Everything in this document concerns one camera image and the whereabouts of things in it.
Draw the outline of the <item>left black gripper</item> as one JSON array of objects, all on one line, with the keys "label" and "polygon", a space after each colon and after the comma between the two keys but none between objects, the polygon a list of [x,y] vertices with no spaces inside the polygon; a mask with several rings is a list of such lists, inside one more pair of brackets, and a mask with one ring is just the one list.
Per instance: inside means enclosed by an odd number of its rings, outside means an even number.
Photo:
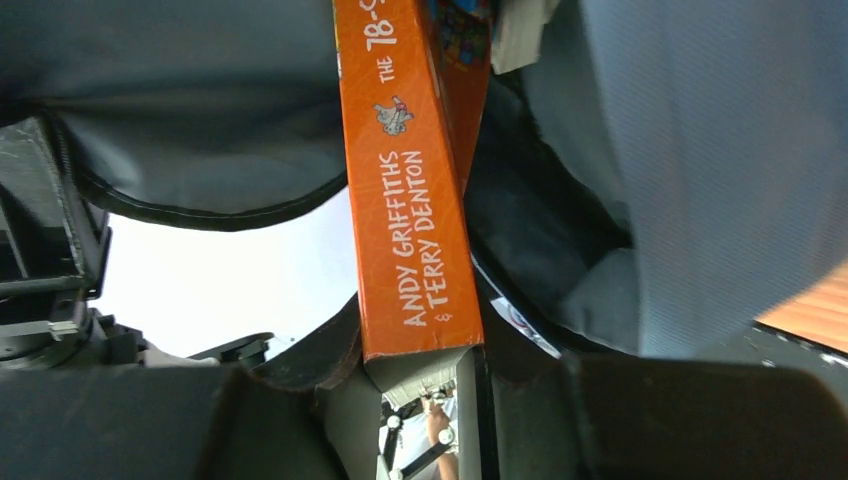
[{"label": "left black gripper", "polygon": [[90,305],[103,290],[111,239],[108,213],[78,192],[52,123],[2,126],[2,367],[142,362],[142,333]]}]

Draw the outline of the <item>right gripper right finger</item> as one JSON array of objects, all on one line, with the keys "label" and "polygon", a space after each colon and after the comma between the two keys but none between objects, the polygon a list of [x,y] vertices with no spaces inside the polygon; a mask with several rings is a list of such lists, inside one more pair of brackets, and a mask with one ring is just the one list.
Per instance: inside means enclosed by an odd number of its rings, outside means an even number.
[{"label": "right gripper right finger", "polygon": [[843,479],[847,359],[755,327],[695,361],[554,358],[482,309],[467,479]]}]

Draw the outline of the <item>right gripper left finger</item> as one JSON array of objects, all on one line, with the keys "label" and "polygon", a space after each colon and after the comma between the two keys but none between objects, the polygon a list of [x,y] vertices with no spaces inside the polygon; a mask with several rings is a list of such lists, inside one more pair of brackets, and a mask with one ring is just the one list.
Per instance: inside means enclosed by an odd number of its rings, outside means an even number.
[{"label": "right gripper left finger", "polygon": [[372,479],[380,394],[356,299],[255,367],[1,375],[5,479]]}]

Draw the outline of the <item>orange treehouse book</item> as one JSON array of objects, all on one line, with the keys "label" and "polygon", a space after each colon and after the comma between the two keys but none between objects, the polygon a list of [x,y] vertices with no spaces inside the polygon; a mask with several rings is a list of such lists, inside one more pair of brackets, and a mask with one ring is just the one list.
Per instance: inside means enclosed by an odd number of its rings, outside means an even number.
[{"label": "orange treehouse book", "polygon": [[366,370],[402,405],[483,341],[463,193],[490,57],[442,57],[429,1],[334,5]]}]

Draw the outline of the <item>blue-grey backpack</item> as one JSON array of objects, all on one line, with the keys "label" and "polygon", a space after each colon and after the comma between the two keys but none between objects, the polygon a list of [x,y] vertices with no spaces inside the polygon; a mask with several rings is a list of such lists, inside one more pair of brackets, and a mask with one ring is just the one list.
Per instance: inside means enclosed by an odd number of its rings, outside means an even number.
[{"label": "blue-grey backpack", "polygon": [[[1,128],[49,120],[141,222],[350,201],[336,2],[5,1]],[[845,2],[560,1],[535,63],[491,45],[467,239],[542,336],[690,359],[846,260]]]}]

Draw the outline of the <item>dark blue treehouse book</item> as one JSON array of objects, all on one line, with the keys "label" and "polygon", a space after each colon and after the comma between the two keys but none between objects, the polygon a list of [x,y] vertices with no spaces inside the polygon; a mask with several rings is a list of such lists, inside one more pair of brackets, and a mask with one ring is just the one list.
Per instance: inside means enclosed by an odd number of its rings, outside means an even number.
[{"label": "dark blue treehouse book", "polygon": [[535,63],[545,26],[560,0],[505,0],[498,2],[491,45],[495,74],[508,73]]}]

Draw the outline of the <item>light blue treehouse book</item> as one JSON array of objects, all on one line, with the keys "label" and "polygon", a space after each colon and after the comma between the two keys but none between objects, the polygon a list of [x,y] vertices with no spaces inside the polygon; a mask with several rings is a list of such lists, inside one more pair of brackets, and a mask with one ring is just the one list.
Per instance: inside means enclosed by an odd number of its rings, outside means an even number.
[{"label": "light blue treehouse book", "polygon": [[483,69],[491,45],[490,2],[437,0],[428,7],[445,61],[463,71]]}]

